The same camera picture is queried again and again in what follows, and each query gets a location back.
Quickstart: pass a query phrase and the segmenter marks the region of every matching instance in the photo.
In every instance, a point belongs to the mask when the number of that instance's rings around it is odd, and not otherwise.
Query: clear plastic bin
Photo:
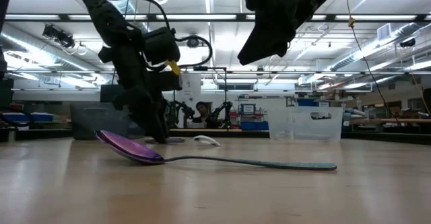
[[[72,136],[76,140],[96,139],[95,130],[107,130],[128,137],[130,118],[126,110],[115,110],[112,103],[71,105]]]
[[[343,108],[294,106],[268,111],[271,139],[341,139]]]

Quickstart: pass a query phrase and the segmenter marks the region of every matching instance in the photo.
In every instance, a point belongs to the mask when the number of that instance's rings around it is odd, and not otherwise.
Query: table surface
[[[429,223],[431,147],[218,139],[165,157],[335,162],[334,172],[205,160],[142,166],[97,141],[0,145],[0,223]]]

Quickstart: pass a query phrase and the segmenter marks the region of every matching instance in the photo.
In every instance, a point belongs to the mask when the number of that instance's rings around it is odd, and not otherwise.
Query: man
[[[205,102],[197,102],[196,110],[200,113],[200,117],[196,117],[192,120],[193,123],[206,123],[206,128],[218,128],[219,122],[217,119],[209,117],[209,110]]]

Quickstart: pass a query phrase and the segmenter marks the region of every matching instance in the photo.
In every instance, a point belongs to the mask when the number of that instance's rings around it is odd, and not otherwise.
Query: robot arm
[[[99,57],[104,63],[112,61],[119,75],[119,84],[126,90],[114,99],[115,108],[122,110],[128,106],[132,120],[157,142],[165,143],[168,130],[164,121],[166,100],[162,91],[181,90],[180,79],[172,71],[148,71],[150,66],[147,62],[158,64],[179,60],[174,32],[164,27],[143,35],[138,28],[127,23],[109,1],[82,1],[98,33],[109,46],[102,48]]]
[[[242,65],[286,54],[296,30],[326,0],[245,0],[255,12],[255,27],[238,55]]]
[[[230,128],[230,125],[232,124],[230,122],[230,109],[232,107],[232,103],[231,102],[223,102],[222,105],[220,105],[219,107],[217,107],[210,115],[209,117],[211,119],[217,120],[218,116],[220,115],[220,112],[222,112],[222,110],[225,110],[224,112],[224,120],[222,123],[222,128]]]

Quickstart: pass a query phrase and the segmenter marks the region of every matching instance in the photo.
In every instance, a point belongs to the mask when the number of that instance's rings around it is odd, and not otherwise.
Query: fluorescent light
[[[7,20],[60,20],[58,15],[24,15],[24,14],[9,14],[6,15]]]
[[[33,75],[29,75],[27,73],[9,73],[10,75],[16,76],[16,77],[22,77],[24,79],[31,79],[31,80],[39,80],[37,77],[33,76]]]
[[[236,15],[166,15],[169,20],[235,20]],[[163,20],[163,15],[157,15],[158,20]]]
[[[375,65],[375,66],[371,67],[370,71],[375,71],[375,70],[382,69],[382,68],[386,67],[387,65],[390,65],[390,63],[380,63],[378,65]]]
[[[325,15],[314,15],[311,20],[324,20],[326,19]]]
[[[357,87],[362,87],[362,86],[364,86],[366,84],[367,83],[352,83],[352,84],[344,86],[344,89],[355,89]]]
[[[431,61],[426,61],[423,63],[416,63],[412,66],[404,68],[404,71],[413,71],[413,70],[423,69],[426,67],[431,67]]]
[[[355,20],[413,20],[416,15],[352,15]],[[348,20],[349,15],[337,15],[336,20]]]
[[[319,89],[327,89],[329,87],[331,87],[331,84],[330,83],[326,83],[326,84],[320,86]]]
[[[90,15],[69,15],[71,20],[91,20]]]
[[[386,80],[391,79],[391,78],[393,78],[393,77],[385,77],[385,78],[376,80],[376,83],[382,83],[382,82],[385,82]]]
[[[136,15],[136,17],[135,17],[135,15],[126,15],[126,20],[134,20],[134,19],[146,20],[147,16],[146,15]]]

